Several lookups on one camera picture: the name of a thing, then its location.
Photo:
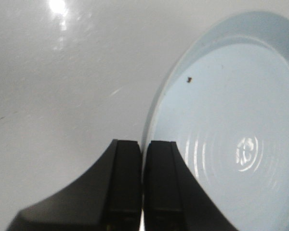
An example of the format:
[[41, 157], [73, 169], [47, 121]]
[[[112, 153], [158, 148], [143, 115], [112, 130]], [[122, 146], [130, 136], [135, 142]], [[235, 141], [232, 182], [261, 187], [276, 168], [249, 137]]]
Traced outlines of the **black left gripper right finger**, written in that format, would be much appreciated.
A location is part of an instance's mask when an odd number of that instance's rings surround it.
[[202, 189], [175, 142], [150, 142], [144, 168], [147, 231], [234, 231]]

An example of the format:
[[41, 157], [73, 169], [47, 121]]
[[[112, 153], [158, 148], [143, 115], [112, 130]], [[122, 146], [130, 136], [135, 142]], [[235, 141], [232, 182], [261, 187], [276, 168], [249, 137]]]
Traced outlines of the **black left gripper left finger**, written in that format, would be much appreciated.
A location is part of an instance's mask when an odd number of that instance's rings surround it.
[[20, 210], [10, 231], [137, 231], [142, 155], [136, 141], [113, 140], [79, 178]]

